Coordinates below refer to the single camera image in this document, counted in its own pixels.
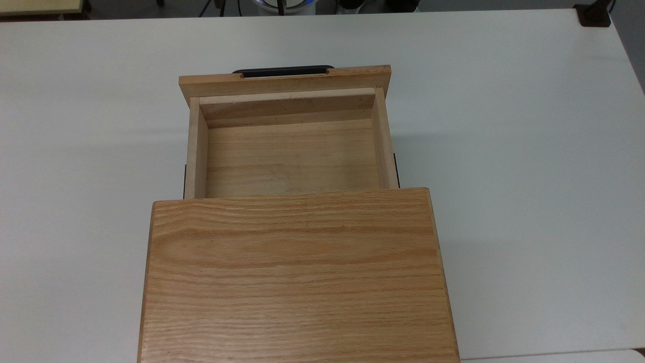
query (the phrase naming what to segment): wooden plank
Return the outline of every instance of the wooden plank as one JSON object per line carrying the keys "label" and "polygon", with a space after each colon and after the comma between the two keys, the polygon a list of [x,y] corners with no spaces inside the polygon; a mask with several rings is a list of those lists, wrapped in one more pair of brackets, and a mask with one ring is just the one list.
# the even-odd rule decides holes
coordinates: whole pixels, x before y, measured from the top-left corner
{"label": "wooden plank", "polygon": [[211,104],[229,104],[244,103],[256,101],[280,101],[284,99],[312,99],[327,97],[345,97],[345,96],[374,96],[374,87],[366,88],[348,88],[344,90],[316,90],[300,92],[279,92],[279,93],[260,93],[260,94],[238,94],[232,96],[210,96],[200,97],[200,105]]}
{"label": "wooden plank", "polygon": [[322,112],[307,112],[302,114],[254,116],[245,118],[207,119],[209,129],[217,127],[244,127],[244,126],[269,126],[290,125],[292,123],[313,123],[328,121],[351,121],[355,119],[372,118],[372,108],[334,110]]}
{"label": "wooden plank", "polygon": [[371,88],[371,90],[371,94],[355,94],[351,96],[330,95],[321,98],[262,99],[246,102],[209,103],[202,104],[201,110],[206,120],[210,121],[328,112],[331,110],[371,109],[374,104],[374,88]]}
{"label": "wooden plank", "polygon": [[208,161],[208,126],[199,108],[199,98],[190,100],[188,123],[188,157],[184,199],[206,197],[206,164]]}
{"label": "wooden plank", "polygon": [[0,16],[79,13],[83,0],[2,0]]}
{"label": "wooden plank", "polygon": [[140,363],[459,362],[427,189],[156,202]]}
{"label": "wooden plank", "polygon": [[383,189],[396,189],[399,187],[399,181],[394,163],[388,111],[385,107],[385,93],[381,88],[376,89],[372,122],[380,186]]}
{"label": "wooden plank", "polygon": [[332,68],[327,74],[267,78],[243,78],[241,74],[181,76],[179,86],[188,103],[191,97],[227,96],[381,87],[387,93],[392,70],[389,65]]}
{"label": "wooden plank", "polygon": [[371,119],[208,132],[207,198],[379,188]]}

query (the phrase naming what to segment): black object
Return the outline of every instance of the black object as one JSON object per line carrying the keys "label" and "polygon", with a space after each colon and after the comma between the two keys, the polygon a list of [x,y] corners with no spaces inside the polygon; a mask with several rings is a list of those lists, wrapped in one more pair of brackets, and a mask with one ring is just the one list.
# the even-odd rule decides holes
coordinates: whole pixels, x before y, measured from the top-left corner
{"label": "black object", "polygon": [[419,0],[386,0],[385,3],[395,13],[411,13],[417,9]]}
{"label": "black object", "polygon": [[244,78],[300,76],[303,74],[325,74],[330,68],[333,67],[330,65],[305,65],[299,67],[239,69],[233,73],[241,73]]}
{"label": "black object", "polygon": [[201,13],[199,13],[199,17],[202,17],[202,15],[204,15],[204,13],[206,12],[206,9],[208,8],[208,5],[210,4],[210,1],[211,1],[211,0],[208,0],[208,1],[206,2],[206,5],[204,5],[204,8],[202,9],[202,12],[201,12]]}
{"label": "black object", "polygon": [[609,12],[607,12],[607,6],[610,3],[611,0],[596,0],[591,5],[576,4],[573,8],[578,13],[580,25],[594,28],[608,28],[611,25]]}
{"label": "black object", "polygon": [[399,167],[397,166],[397,155],[395,153],[392,153],[392,156],[394,156],[394,170],[397,171],[397,184],[399,185],[399,189],[400,189],[401,181],[399,180]]}
{"label": "black object", "polygon": [[364,2],[365,0],[338,0],[338,4],[349,10],[358,9]]}
{"label": "black object", "polygon": [[188,169],[188,164],[184,164],[184,194],[183,195],[186,195],[186,171],[187,171],[187,169]]}

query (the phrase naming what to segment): wood grain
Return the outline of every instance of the wood grain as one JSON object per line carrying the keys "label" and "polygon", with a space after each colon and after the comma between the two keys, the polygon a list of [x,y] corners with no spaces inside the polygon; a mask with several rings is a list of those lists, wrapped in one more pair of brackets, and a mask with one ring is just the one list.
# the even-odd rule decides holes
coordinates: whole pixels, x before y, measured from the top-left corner
{"label": "wood grain", "polygon": [[181,76],[179,87],[187,103],[191,97],[364,87],[381,87],[387,94],[391,74],[389,65],[332,68],[327,74],[289,77],[243,78],[241,74],[210,74]]}
{"label": "wood grain", "polygon": [[399,187],[399,179],[396,164],[394,163],[388,111],[385,107],[385,93],[382,88],[376,88],[375,91],[372,127],[374,130],[376,164],[379,170],[379,185],[382,189],[396,189]]}
{"label": "wood grain", "polygon": [[192,98],[188,121],[188,156],[184,179],[184,199],[206,197],[207,161],[208,126],[199,109],[199,98]]}
{"label": "wood grain", "polygon": [[156,202],[139,361],[458,362],[427,189]]}
{"label": "wood grain", "polygon": [[226,126],[217,122],[218,119],[370,109],[374,104],[374,97],[372,87],[202,97],[199,98],[199,103],[206,122],[212,128]]}
{"label": "wood grain", "polygon": [[370,119],[208,131],[206,197],[379,188]]}

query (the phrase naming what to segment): light wood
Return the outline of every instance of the light wood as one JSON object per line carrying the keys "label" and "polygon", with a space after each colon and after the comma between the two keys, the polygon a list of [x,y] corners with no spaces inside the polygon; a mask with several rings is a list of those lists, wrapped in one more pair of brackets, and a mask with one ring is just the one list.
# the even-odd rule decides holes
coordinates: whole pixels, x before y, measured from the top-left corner
{"label": "light wood", "polygon": [[458,362],[428,197],[156,202],[139,361]]}
{"label": "light wood", "polygon": [[366,88],[347,88],[344,90],[316,90],[316,91],[298,91],[298,92],[280,92],[280,93],[260,93],[260,94],[238,94],[235,96],[211,96],[200,97],[200,105],[211,104],[231,104],[256,101],[280,101],[285,99],[319,99],[329,97],[345,96],[374,96],[374,87]]}
{"label": "light wood", "polygon": [[373,87],[389,66],[270,78],[274,88],[247,79],[241,94],[230,76],[181,78],[214,94],[190,99],[185,199],[398,187],[385,91]]}
{"label": "light wood", "polygon": [[355,119],[372,118],[372,108],[352,110],[332,110],[321,112],[306,112],[302,114],[254,116],[246,118],[208,119],[206,124],[209,129],[217,127],[246,127],[289,125],[292,123],[313,123],[329,121],[351,121]]}
{"label": "light wood", "polygon": [[376,88],[372,122],[376,163],[379,168],[379,185],[383,189],[398,188],[399,178],[397,177],[396,164],[394,162],[388,111],[385,107],[385,93],[382,88]]}
{"label": "light wood", "polygon": [[276,94],[203,97],[201,110],[211,127],[222,127],[218,119],[254,118],[289,114],[314,114],[330,110],[370,109],[374,88],[349,88]]}
{"label": "light wood", "polygon": [[241,74],[210,74],[181,76],[179,86],[187,103],[191,97],[365,87],[381,87],[387,94],[391,74],[389,65],[332,68],[327,74],[288,77],[243,78]]}
{"label": "light wood", "polygon": [[0,16],[79,13],[83,0],[1,0]]}
{"label": "light wood", "polygon": [[379,188],[370,119],[208,134],[207,198]]}
{"label": "light wood", "polygon": [[188,157],[184,199],[206,197],[206,168],[208,161],[208,126],[199,109],[199,98],[190,100],[188,124]]}

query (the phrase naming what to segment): black metal bracket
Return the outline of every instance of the black metal bracket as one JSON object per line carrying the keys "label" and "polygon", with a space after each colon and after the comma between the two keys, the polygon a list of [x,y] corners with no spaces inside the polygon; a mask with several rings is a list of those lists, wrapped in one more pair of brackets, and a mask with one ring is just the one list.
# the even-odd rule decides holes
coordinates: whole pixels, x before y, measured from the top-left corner
{"label": "black metal bracket", "polygon": [[299,67],[239,69],[233,73],[241,73],[244,78],[301,76],[305,74],[326,74],[330,68],[333,67],[330,65],[306,65]]}
{"label": "black metal bracket", "polygon": [[607,6],[611,0],[597,0],[591,5],[576,4],[573,6],[578,13],[580,25],[594,28],[608,28],[611,25],[611,19]]}

